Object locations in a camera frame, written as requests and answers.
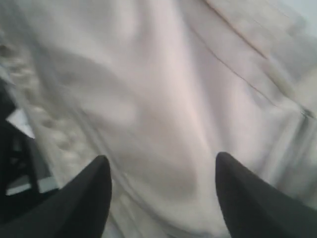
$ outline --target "crumpled fabric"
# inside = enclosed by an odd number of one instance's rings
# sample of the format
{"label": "crumpled fabric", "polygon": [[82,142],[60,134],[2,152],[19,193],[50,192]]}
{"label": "crumpled fabric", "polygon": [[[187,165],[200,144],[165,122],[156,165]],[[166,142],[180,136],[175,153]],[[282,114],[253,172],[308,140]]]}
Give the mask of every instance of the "crumpled fabric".
{"label": "crumpled fabric", "polygon": [[308,196],[298,183],[306,164],[299,178],[285,180],[307,115],[263,67],[293,24],[264,44],[267,31],[248,38],[215,2],[0,3],[0,25],[30,51],[47,90],[78,109],[112,154],[120,185],[129,188],[131,201],[123,203],[176,237],[227,235],[214,184],[220,151],[288,194]]}

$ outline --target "white label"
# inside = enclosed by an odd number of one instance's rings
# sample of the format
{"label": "white label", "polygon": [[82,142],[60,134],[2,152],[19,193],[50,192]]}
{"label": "white label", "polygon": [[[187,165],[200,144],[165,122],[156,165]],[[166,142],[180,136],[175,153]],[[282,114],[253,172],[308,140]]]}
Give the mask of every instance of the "white label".
{"label": "white label", "polygon": [[15,110],[6,120],[30,138],[35,138],[26,116],[21,109]]}

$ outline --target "white cloth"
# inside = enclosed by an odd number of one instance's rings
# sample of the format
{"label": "white cloth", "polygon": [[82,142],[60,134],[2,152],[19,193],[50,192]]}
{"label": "white cloth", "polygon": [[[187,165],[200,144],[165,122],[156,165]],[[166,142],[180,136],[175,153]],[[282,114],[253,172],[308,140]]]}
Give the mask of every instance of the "white cloth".
{"label": "white cloth", "polygon": [[301,107],[203,0],[2,0],[0,14],[42,83],[102,138],[126,192],[169,233],[226,234],[220,151],[281,180]]}

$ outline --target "black pointed object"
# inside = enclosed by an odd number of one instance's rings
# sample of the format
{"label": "black pointed object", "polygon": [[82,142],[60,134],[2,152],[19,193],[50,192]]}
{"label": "black pointed object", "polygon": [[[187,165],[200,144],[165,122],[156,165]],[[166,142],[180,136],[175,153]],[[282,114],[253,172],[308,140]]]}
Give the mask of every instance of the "black pointed object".
{"label": "black pointed object", "polygon": [[232,238],[316,238],[317,212],[261,180],[228,153],[216,158],[215,183]]}
{"label": "black pointed object", "polygon": [[100,238],[111,200],[110,167],[98,156],[44,203],[0,227],[1,238]]}

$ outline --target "white fabric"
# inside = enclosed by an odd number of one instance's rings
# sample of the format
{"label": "white fabric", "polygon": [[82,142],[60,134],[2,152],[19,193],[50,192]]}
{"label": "white fabric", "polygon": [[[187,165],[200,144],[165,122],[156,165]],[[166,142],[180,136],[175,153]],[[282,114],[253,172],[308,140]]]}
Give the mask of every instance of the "white fabric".
{"label": "white fabric", "polygon": [[301,108],[206,2],[3,0],[0,13],[43,85],[83,112],[121,186],[169,233],[227,233],[214,185],[220,151],[280,181]]}

